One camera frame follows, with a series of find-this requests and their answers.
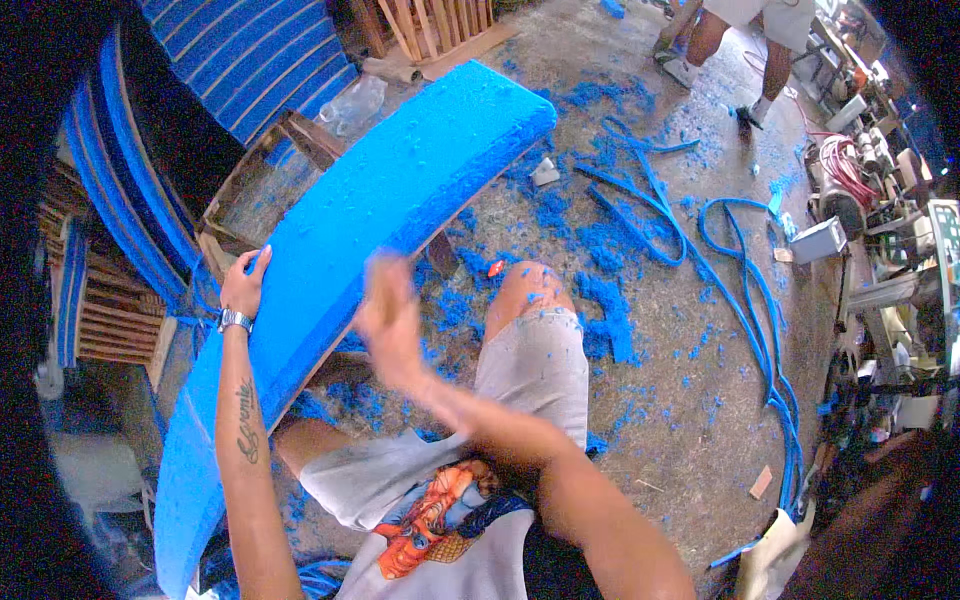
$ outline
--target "silver watch band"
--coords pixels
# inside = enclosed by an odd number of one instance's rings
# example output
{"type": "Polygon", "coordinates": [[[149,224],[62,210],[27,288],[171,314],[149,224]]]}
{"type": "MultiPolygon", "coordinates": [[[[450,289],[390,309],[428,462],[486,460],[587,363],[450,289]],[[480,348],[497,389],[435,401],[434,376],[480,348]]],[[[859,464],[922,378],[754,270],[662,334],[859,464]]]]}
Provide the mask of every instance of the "silver watch band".
{"type": "Polygon", "coordinates": [[[253,320],[250,317],[235,310],[224,308],[217,318],[217,331],[223,333],[229,325],[240,325],[247,330],[248,334],[253,333],[253,320]]]}

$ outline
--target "white sneaker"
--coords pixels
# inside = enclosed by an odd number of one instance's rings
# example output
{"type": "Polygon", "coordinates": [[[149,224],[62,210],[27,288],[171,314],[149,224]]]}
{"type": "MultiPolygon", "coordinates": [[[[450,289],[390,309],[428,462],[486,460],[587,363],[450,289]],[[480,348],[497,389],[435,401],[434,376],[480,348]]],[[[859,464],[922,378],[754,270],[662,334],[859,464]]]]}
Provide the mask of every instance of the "white sneaker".
{"type": "Polygon", "coordinates": [[[683,58],[667,60],[661,63],[660,67],[666,71],[667,75],[677,80],[678,84],[687,89],[693,87],[693,82],[697,81],[699,69],[683,58]]]}

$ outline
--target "cursive tattoo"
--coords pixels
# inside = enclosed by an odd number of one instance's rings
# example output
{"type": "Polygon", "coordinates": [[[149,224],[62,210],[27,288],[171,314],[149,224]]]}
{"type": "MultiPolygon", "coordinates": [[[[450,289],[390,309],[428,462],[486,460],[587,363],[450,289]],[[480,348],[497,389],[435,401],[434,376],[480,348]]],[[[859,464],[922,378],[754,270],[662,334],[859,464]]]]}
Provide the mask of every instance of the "cursive tattoo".
{"type": "Polygon", "coordinates": [[[247,379],[247,381],[240,384],[237,396],[240,398],[240,435],[243,436],[242,438],[237,438],[237,446],[240,448],[240,451],[243,452],[244,456],[247,457],[250,464],[255,465],[256,461],[260,458],[260,438],[251,426],[253,411],[257,409],[256,389],[253,387],[252,379],[247,379]]]}

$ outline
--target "concrete floor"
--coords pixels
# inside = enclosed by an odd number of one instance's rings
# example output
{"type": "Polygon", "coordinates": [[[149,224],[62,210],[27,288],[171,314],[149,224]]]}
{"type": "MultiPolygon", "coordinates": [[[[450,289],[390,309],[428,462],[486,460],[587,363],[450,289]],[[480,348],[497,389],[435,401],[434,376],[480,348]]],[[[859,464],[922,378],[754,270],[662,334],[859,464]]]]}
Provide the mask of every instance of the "concrete floor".
{"type": "MultiPolygon", "coordinates": [[[[564,166],[572,166],[573,152],[595,152],[590,142],[602,131],[600,119],[615,114],[615,107],[603,100],[580,109],[557,100],[558,96],[583,81],[628,85],[632,77],[638,77],[656,96],[656,103],[654,110],[647,112],[637,105],[640,98],[624,99],[624,112],[619,116],[631,123],[636,137],[663,133],[662,141],[667,144],[679,143],[681,136],[702,140],[696,152],[653,158],[654,168],[668,183],[672,201],[686,196],[699,199],[690,209],[693,212],[704,198],[717,196],[766,203],[771,181],[778,180],[787,187],[783,209],[800,228],[809,223],[805,175],[795,156],[804,142],[804,128],[793,102],[781,95],[767,117],[766,131],[755,132],[749,143],[738,137],[731,117],[731,107],[752,102],[760,89],[760,75],[747,65],[742,53],[763,48],[762,38],[754,40],[749,32],[729,31],[688,92],[663,77],[647,57],[666,23],[662,13],[650,5],[631,2],[626,18],[615,20],[595,2],[549,0],[523,7],[502,20],[518,27],[520,34],[492,49],[481,61],[529,88],[551,90],[561,116],[553,134],[555,149],[547,154],[562,156],[564,166]]],[[[800,88],[794,79],[790,84],[800,88]]],[[[399,100],[414,91],[392,85],[384,112],[396,109],[399,100]]],[[[818,109],[801,95],[807,114],[818,119],[818,109]]],[[[296,160],[291,162],[292,169],[302,168],[296,160]]],[[[619,166],[628,164],[622,157],[619,166]]],[[[637,165],[630,169],[641,182],[637,165]]],[[[586,195],[588,180],[572,174],[572,169],[569,173],[552,184],[564,188],[562,195],[572,202],[565,213],[567,223],[576,229],[609,220],[586,195]]],[[[538,200],[521,195],[515,183],[501,178],[485,190],[473,205],[475,231],[458,227],[461,235],[453,238],[454,244],[471,250],[485,245],[482,254],[490,261],[501,250],[536,258],[561,273],[573,289],[575,273],[596,272],[586,249],[580,245],[571,249],[566,240],[540,230],[534,218],[538,200]]],[[[642,203],[630,202],[636,214],[643,216],[642,203]]],[[[696,230],[696,219],[687,218],[687,208],[677,205],[675,213],[690,239],[739,295],[739,272],[732,262],[707,250],[696,230]]],[[[758,211],[738,210],[738,215],[741,213],[750,257],[767,277],[788,322],[783,366],[800,400],[804,459],[809,464],[818,423],[814,405],[820,401],[833,343],[839,262],[793,268],[773,264],[765,217],[758,211]]],[[[779,245],[784,245],[782,235],[779,245]]],[[[783,468],[779,421],[772,409],[761,405],[763,386],[756,362],[731,308],[716,292],[716,303],[700,301],[704,283],[689,260],[669,269],[643,257],[629,262],[621,275],[621,292],[630,302],[629,316],[635,324],[635,349],[645,349],[648,357],[640,367],[614,364],[610,357],[591,361],[589,429],[611,444],[610,450],[598,457],[597,465],[677,544],[694,574],[698,593],[708,597],[718,586],[719,574],[705,573],[707,564],[761,533],[777,505],[783,468]],[[637,277],[640,271],[642,278],[637,277]],[[709,339],[701,344],[708,324],[712,324],[709,339]],[[688,358],[694,347],[700,347],[699,357],[688,358]],[[624,419],[631,416],[627,414],[631,401],[645,409],[645,419],[637,419],[636,413],[632,419],[624,419]],[[770,466],[775,479],[761,500],[753,500],[747,490],[764,465],[770,466]]],[[[434,282],[424,289],[424,336],[427,345],[437,351],[435,365],[455,373],[458,383],[469,386],[480,345],[468,326],[437,330],[443,305],[436,299],[444,290],[465,295],[470,311],[477,315],[485,311],[486,296],[473,293],[472,281],[463,270],[447,283],[434,282]]],[[[576,301],[578,309],[589,316],[602,317],[599,306],[579,298],[576,301]]],[[[183,377],[183,369],[174,363],[186,360],[189,369],[183,344],[176,346],[180,350],[175,350],[175,357],[168,362],[171,374],[165,375],[165,380],[169,383],[164,383],[161,393],[166,397],[166,410],[172,407],[177,379],[183,377]]],[[[322,396],[324,390],[315,392],[322,396]]],[[[377,393],[383,395],[383,411],[374,421],[369,415],[364,419],[349,414],[330,399],[324,404],[340,426],[358,438],[394,435],[407,424],[431,426],[428,416],[410,410],[401,398],[382,390],[377,393]]],[[[276,465],[275,480],[298,558],[352,555],[362,539],[360,534],[339,527],[312,498],[302,494],[299,484],[280,465],[276,465]]]]}

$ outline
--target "person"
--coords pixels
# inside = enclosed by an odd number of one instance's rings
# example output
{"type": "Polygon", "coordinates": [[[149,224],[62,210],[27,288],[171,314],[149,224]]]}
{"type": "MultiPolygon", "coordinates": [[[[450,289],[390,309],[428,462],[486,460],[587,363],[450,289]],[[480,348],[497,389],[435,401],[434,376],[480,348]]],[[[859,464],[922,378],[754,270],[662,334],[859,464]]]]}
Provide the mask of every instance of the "person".
{"type": "MultiPolygon", "coordinates": [[[[790,77],[790,51],[798,54],[806,52],[807,33],[814,16],[813,0],[704,0],[700,21],[693,28],[686,56],[679,56],[665,48],[663,41],[672,37],[661,33],[654,48],[654,58],[668,75],[690,89],[704,61],[720,47],[727,29],[731,25],[746,25],[761,12],[763,33],[767,38],[763,89],[752,105],[738,108],[736,116],[744,126],[762,130],[767,111],[790,77]]],[[[673,27],[669,29],[672,35],[675,29],[682,27],[681,24],[671,25],[673,27]]]]}
{"type": "MultiPolygon", "coordinates": [[[[272,257],[229,270],[223,308],[255,318],[272,257]]],[[[587,458],[588,366],[563,283],[539,263],[505,276],[486,317],[473,392],[420,358],[407,261],[369,261],[355,325],[378,379],[454,433],[354,442],[284,419],[276,452],[343,525],[371,532],[338,598],[693,598],[677,550],[587,458]],[[538,294],[528,301],[528,295],[538,294]]],[[[270,474],[247,350],[227,325],[215,443],[244,597],[301,597],[270,474]]]]}

